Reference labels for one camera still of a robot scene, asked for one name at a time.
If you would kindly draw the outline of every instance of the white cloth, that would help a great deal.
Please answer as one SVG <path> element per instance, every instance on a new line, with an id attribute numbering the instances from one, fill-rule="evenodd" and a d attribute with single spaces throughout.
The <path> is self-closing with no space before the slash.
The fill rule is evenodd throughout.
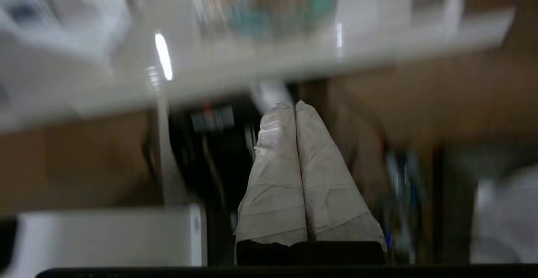
<path id="1" fill-rule="evenodd" d="M 238 214 L 236 243 L 291 246 L 308 238 L 291 104 L 278 104 L 261 119 L 256 159 Z"/>
<path id="2" fill-rule="evenodd" d="M 311 237 L 332 241 L 377 241 L 386 252 L 383 231 L 371 215 L 317 111 L 299 101 L 296 123 Z"/>

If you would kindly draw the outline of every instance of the fluorescent light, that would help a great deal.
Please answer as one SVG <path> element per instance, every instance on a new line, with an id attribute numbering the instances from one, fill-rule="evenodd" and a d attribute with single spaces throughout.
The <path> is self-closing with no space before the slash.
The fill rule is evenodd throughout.
<path id="1" fill-rule="evenodd" d="M 170 55 L 168 53 L 165 37 L 161 33 L 155 33 L 155 44 L 157 46 L 161 65 L 163 66 L 163 71 L 165 72 L 165 77 L 167 80 L 171 80 L 173 73 L 171 71 Z"/>

